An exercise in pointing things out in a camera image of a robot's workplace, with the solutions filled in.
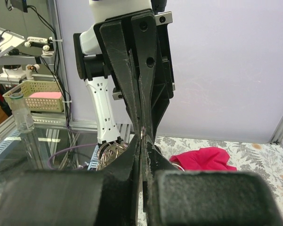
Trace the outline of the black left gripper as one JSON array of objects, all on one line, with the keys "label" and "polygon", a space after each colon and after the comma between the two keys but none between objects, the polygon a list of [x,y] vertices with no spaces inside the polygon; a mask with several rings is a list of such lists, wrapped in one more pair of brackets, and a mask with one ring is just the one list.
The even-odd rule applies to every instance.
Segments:
[{"label": "black left gripper", "polygon": [[168,24],[152,9],[109,18],[94,31],[105,64],[127,104],[135,134],[153,140],[174,96]]}]

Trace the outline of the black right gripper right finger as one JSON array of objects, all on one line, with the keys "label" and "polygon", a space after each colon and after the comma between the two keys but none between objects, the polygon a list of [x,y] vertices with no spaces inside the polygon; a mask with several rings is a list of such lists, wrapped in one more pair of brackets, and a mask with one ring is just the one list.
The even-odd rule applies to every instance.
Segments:
[{"label": "black right gripper right finger", "polygon": [[[141,202],[148,226],[283,226],[278,192],[262,145],[160,137],[142,139]],[[184,171],[170,157],[206,147],[230,156],[237,171]]]}]

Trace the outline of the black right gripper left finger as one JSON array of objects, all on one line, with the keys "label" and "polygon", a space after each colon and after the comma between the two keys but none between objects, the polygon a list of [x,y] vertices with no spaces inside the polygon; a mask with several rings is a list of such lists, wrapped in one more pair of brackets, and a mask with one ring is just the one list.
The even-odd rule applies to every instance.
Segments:
[{"label": "black right gripper left finger", "polygon": [[0,226],[135,226],[140,138],[100,171],[30,170],[0,195]]}]

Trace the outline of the large metal keyring with keys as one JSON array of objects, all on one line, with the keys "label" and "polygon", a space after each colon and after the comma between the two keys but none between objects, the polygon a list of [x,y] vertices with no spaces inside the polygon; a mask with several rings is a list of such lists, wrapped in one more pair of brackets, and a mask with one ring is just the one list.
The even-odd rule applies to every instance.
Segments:
[{"label": "large metal keyring with keys", "polygon": [[101,145],[97,152],[97,168],[96,171],[104,169],[106,166],[111,164],[115,159],[117,159],[120,155],[122,155],[129,144],[122,141],[120,143],[105,143]]}]

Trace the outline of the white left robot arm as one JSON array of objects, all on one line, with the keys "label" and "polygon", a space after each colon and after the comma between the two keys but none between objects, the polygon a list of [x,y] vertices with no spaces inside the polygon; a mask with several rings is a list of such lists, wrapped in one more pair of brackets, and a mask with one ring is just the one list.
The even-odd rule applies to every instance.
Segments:
[{"label": "white left robot arm", "polygon": [[134,130],[141,137],[156,137],[175,89],[168,36],[172,13],[166,5],[164,0],[91,0],[94,24],[73,35],[77,71],[95,107],[100,145],[121,139],[109,76]]}]

